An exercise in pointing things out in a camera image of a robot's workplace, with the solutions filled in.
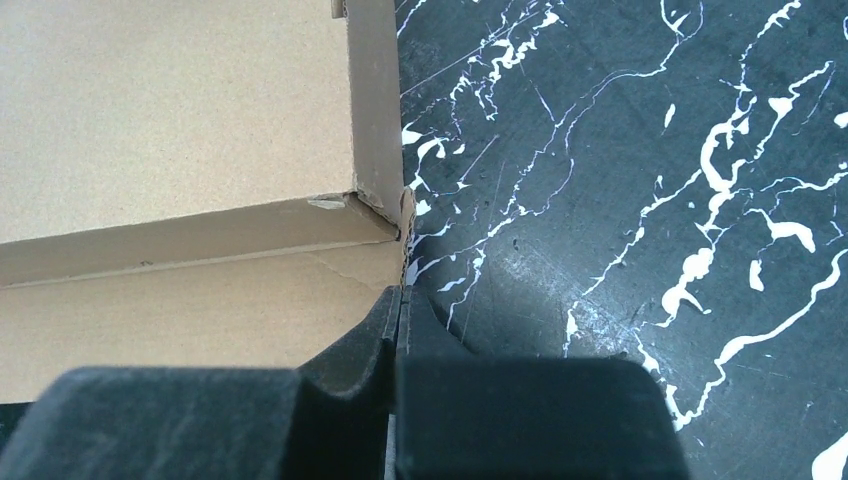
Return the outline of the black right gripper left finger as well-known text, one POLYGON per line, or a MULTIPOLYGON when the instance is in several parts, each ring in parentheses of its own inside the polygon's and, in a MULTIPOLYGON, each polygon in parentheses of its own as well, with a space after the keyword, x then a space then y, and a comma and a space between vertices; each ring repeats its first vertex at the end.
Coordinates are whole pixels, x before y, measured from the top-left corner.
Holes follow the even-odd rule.
POLYGON ((32 403, 5 479, 379 479, 396 293, 295 369, 85 367, 32 403))

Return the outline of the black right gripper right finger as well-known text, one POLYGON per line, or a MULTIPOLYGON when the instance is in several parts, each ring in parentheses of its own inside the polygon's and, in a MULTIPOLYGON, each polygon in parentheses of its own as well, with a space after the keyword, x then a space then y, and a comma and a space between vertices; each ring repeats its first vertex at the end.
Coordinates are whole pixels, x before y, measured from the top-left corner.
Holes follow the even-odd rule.
POLYGON ((401 479, 686 479, 658 385, 621 358, 485 356, 404 292, 397 333, 401 479))

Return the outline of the brown cardboard box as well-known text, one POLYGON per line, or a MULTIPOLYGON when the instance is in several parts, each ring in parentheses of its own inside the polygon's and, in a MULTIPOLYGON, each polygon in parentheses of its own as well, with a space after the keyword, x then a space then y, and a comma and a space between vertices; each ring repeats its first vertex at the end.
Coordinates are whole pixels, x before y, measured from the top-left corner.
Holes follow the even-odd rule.
POLYGON ((1 400, 294 367, 402 273, 391 1, 1 5, 1 400))

